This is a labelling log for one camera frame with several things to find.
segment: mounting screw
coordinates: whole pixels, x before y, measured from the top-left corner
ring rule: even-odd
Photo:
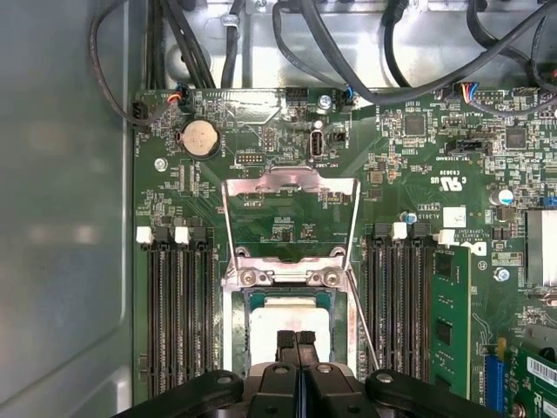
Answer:
[[[155,170],[158,172],[165,172],[167,168],[168,161],[166,161],[166,158],[157,158],[155,160]]]
[[[381,383],[393,383],[393,377],[387,373],[379,373],[375,378]]]
[[[329,272],[323,280],[326,286],[337,286],[340,283],[339,275],[335,272]]]
[[[267,7],[267,0],[256,0],[256,1],[255,1],[255,7],[256,7],[259,11],[264,11],[265,8]]]
[[[526,408],[519,403],[513,404],[513,416],[515,418],[526,418]]]
[[[244,286],[255,285],[255,274],[253,272],[243,272],[240,276],[240,283]]]
[[[331,96],[327,96],[326,94],[319,96],[317,101],[317,106],[324,111],[328,111],[332,108],[332,98]]]
[[[493,275],[493,277],[497,281],[507,281],[511,278],[511,274],[508,270],[506,270],[506,268],[499,267],[495,270],[495,274]]]
[[[319,365],[317,366],[317,370],[318,370],[318,372],[320,372],[320,373],[325,373],[325,374],[327,374],[327,373],[331,373],[332,368],[331,368],[331,366],[329,366],[328,364],[319,364]]]

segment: blue connector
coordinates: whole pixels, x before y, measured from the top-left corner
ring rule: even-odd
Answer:
[[[502,413],[505,397],[505,363],[496,355],[486,356],[484,380],[486,382],[486,407]]]

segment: black cable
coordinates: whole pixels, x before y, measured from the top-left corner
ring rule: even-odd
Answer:
[[[234,0],[230,15],[238,16],[245,5],[245,0]],[[223,74],[220,78],[220,88],[230,89],[234,81],[234,70],[236,68],[236,56],[238,55],[238,28],[228,26],[226,28],[226,58]]]
[[[474,40],[485,49],[489,49],[496,45],[499,42],[499,39],[489,33],[478,19],[477,1],[478,0],[468,0],[468,7],[466,9],[466,24],[468,25],[468,29],[470,30]],[[530,85],[536,85],[532,67],[530,66],[530,58],[528,58],[526,54],[509,45],[501,50],[499,55],[511,58],[526,73],[528,83]]]
[[[153,67],[155,89],[166,88],[164,70],[164,16],[160,0],[154,0]]]
[[[427,94],[430,91],[435,91],[446,85],[450,85],[454,83],[455,80],[460,80],[469,76],[496,57],[500,51],[523,35],[528,29],[534,26],[537,21],[557,9],[557,2],[554,0],[545,3],[537,9],[537,11],[527,17],[522,23],[507,33],[495,46],[481,53],[474,60],[460,67],[458,70],[455,70],[438,80],[434,80],[431,83],[412,89],[400,89],[394,93],[378,94],[369,91],[356,75],[352,67],[346,62],[339,50],[339,47],[332,39],[331,33],[326,28],[323,19],[319,15],[313,0],[300,0],[300,5],[302,15],[304,16],[313,37],[321,49],[321,52],[325,55],[327,61],[329,61],[330,64],[334,64],[333,68],[339,68],[339,75],[364,100],[376,105],[392,105],[395,103],[413,100],[419,96]]]
[[[155,89],[155,2],[147,2],[147,30],[145,36],[145,85]]]
[[[91,22],[91,27],[89,28],[89,57],[91,58],[91,62],[93,64],[93,71],[95,73],[95,79],[98,82],[104,96],[111,104],[112,109],[120,115],[122,118],[127,120],[130,124],[139,125],[139,126],[149,126],[155,120],[160,118],[163,113],[168,109],[170,104],[163,103],[160,105],[147,119],[137,119],[133,116],[130,116],[128,113],[122,109],[118,101],[114,98],[112,91],[108,84],[106,83],[106,79],[104,78],[103,68],[101,67],[100,59],[98,57],[98,44],[97,44],[97,35],[98,35],[98,28],[100,27],[101,23],[106,19],[108,15],[110,15],[115,9],[120,7],[122,4],[126,3],[128,0],[115,0],[112,4],[110,4],[105,10],[103,10],[97,17],[95,17]]]
[[[385,27],[383,33],[383,49],[385,50],[386,66],[400,87],[410,87],[400,71],[397,60],[394,57],[394,25],[400,22],[404,10],[408,7],[408,0],[389,0],[381,17],[381,24]]]
[[[553,96],[547,102],[538,104],[534,107],[531,107],[530,109],[525,109],[523,111],[498,111],[497,109],[494,109],[493,107],[486,106],[486,105],[478,103],[474,100],[472,102],[468,103],[468,104],[471,105],[472,107],[475,107],[476,109],[478,109],[480,111],[484,111],[486,113],[491,113],[492,115],[495,115],[495,116],[500,116],[502,118],[517,118],[519,116],[530,115],[530,114],[535,113],[537,111],[543,111],[544,109],[547,109],[549,106],[552,106],[552,105],[557,105],[557,96]]]
[[[205,60],[205,56],[201,51],[201,46],[199,46],[198,39],[195,37],[193,30],[191,30],[190,24],[188,24],[188,21],[184,16],[182,8],[178,4],[177,0],[166,0],[166,3],[170,7],[171,12],[176,19],[178,27],[184,34],[184,39],[195,58],[199,70],[201,71],[201,76],[205,82],[205,87],[207,87],[208,89],[216,88],[215,81],[212,79],[211,69],[209,68],[208,63]]]
[[[339,89],[341,91],[346,90],[346,85],[342,84],[339,81],[335,81],[332,78],[329,78],[325,74],[320,73],[319,71],[314,70],[304,61],[302,61],[288,46],[286,46],[285,40],[282,38],[282,18],[280,16],[280,9],[282,7],[286,7],[287,2],[276,2],[274,6],[272,6],[272,30],[275,35],[275,41],[277,42],[278,50],[282,53],[283,57],[285,57],[290,64],[298,68],[299,70],[303,71],[304,73],[312,76],[313,78],[322,81],[325,84],[334,87],[335,89]]]
[[[538,53],[540,51],[540,40],[543,35],[543,31],[546,28],[546,21],[546,17],[541,19],[541,22],[538,23],[538,27],[536,28],[536,32],[534,33],[534,38],[532,39],[532,73],[534,74],[534,79],[539,87],[547,91],[551,91],[552,93],[557,93],[557,85],[548,83],[546,80],[544,80],[540,75],[540,71],[538,70]]]
[[[394,37],[394,25],[395,22],[389,22],[385,25],[385,33],[383,37],[383,47],[385,49],[385,60],[386,66],[391,72],[394,81],[400,87],[410,87],[410,84],[406,81],[405,77],[402,75],[399,66],[397,65],[397,60],[394,57],[394,47],[393,47],[393,37]]]
[[[185,41],[184,34],[180,31],[178,24],[174,18],[174,15],[171,12],[171,9],[166,2],[166,0],[161,0],[161,5],[163,6],[164,14],[166,15],[166,20],[168,21],[169,26],[171,27],[172,33],[176,38],[176,43],[178,44],[178,48],[180,49],[180,53],[182,54],[182,61],[188,71],[190,72],[191,81],[193,85],[195,85],[198,89],[205,88],[205,83],[203,81],[203,77],[201,75],[201,70],[198,67],[198,64],[193,56],[193,53],[189,47],[189,44]]]

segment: motherboard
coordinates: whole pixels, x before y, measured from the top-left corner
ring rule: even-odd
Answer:
[[[246,376],[281,329],[312,330],[321,361],[363,379],[359,298],[381,368],[557,416],[555,354],[533,342],[557,327],[557,110],[498,118],[453,92],[383,107],[194,90],[135,131],[134,401],[216,368]],[[172,93],[139,92],[137,112]]]

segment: metal sheet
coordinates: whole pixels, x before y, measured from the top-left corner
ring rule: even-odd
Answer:
[[[280,87],[288,85],[319,85],[288,63],[277,50],[270,10],[274,2],[264,2],[258,9],[247,2],[248,16],[240,20],[238,61],[235,87]],[[483,49],[476,44],[466,27],[465,2],[427,2],[416,0],[396,26],[394,50],[399,67],[412,85],[439,78],[477,57]],[[370,87],[395,85],[387,75],[383,57],[383,30],[380,25],[383,2],[356,2],[352,6],[327,3],[324,20],[347,61]],[[535,2],[491,2],[480,21],[495,36],[509,32],[538,5]],[[209,3],[207,7],[186,13],[199,42],[210,57],[211,72],[218,85],[225,61],[225,28],[220,17],[229,5]],[[338,78],[325,61],[300,15],[283,14],[283,37],[292,50],[327,76]],[[529,55],[534,30],[530,30],[513,46]],[[550,58],[550,39],[557,37],[557,25],[547,25],[545,41],[540,48],[542,59]],[[168,85],[187,79],[187,70],[170,30],[166,29]],[[520,67],[512,60],[497,57],[473,74],[470,79],[488,86],[525,85]]]
[[[131,402],[130,149],[86,45],[106,4],[22,0],[0,18],[3,418],[107,416]],[[138,85],[143,15],[119,10],[102,28],[118,97]]]

